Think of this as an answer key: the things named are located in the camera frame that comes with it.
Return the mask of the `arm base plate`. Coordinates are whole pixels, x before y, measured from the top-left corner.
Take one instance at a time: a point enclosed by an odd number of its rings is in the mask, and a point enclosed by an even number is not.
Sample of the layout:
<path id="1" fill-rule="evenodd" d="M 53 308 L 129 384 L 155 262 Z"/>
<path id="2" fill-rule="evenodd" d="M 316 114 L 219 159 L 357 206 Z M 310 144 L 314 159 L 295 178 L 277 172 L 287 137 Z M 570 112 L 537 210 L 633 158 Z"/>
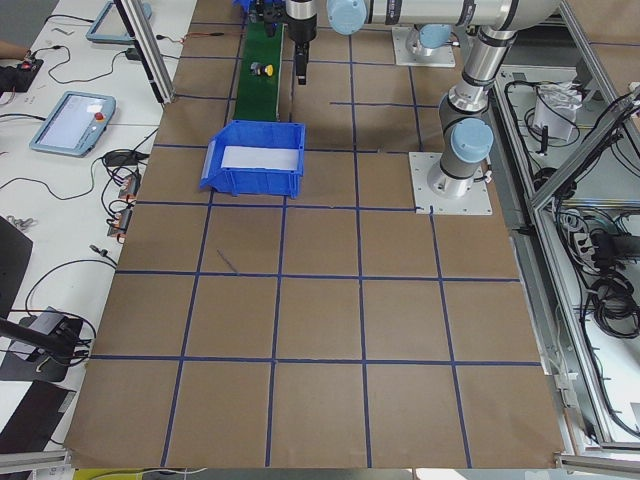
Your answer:
<path id="1" fill-rule="evenodd" d="M 409 165 L 415 212 L 449 216 L 493 214 L 488 187 L 478 167 L 468 179 L 453 179 L 441 169 L 439 152 L 410 152 Z"/>
<path id="2" fill-rule="evenodd" d="M 453 68 L 456 64 L 448 24 L 392 28 L 395 63 L 400 66 Z"/>

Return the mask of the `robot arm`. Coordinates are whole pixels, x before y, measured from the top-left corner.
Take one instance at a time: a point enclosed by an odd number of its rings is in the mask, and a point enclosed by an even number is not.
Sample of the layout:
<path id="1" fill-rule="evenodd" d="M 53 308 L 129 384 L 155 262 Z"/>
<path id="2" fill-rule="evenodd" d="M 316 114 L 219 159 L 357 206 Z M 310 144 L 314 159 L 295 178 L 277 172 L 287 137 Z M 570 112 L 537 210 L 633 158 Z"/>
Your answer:
<path id="1" fill-rule="evenodd" d="M 328 1 L 331 28 L 342 35 L 366 24 L 415 26 L 443 24 L 476 26 L 461 79 L 441 101 L 440 121 L 445 148 L 428 173 L 429 188 L 437 195 L 458 199 L 474 183 L 474 174 L 493 144 L 491 128 L 480 119 L 488 106 L 488 92 L 517 33 L 547 19 L 557 1 Z"/>
<path id="2" fill-rule="evenodd" d="M 327 1 L 326 11 L 331 27 L 341 35 L 357 32 L 365 23 L 373 22 L 373 1 Z M 275 34 L 279 24 L 287 24 L 295 53 L 305 56 L 317 34 L 317 5 L 315 1 L 250 1 L 250 21 L 265 24 L 268 36 Z M 445 45 L 451 35 L 447 24 L 415 26 L 416 40 L 409 45 L 437 49 Z"/>

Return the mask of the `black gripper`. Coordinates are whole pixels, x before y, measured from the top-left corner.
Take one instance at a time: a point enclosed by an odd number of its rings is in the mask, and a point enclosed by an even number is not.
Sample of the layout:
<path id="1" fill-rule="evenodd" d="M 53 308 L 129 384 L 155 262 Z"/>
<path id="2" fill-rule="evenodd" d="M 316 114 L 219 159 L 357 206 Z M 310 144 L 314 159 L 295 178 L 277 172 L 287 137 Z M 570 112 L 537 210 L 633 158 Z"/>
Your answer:
<path id="1" fill-rule="evenodd" d="M 252 2 L 252 22 L 265 23 L 269 38 L 275 36 L 276 24 L 282 22 L 283 2 L 277 0 L 254 0 Z"/>
<path id="2" fill-rule="evenodd" d="M 315 0 L 286 0 L 286 20 L 289 37 L 295 44 L 295 75 L 299 85 L 307 84 L 309 43 L 317 33 L 317 6 Z"/>

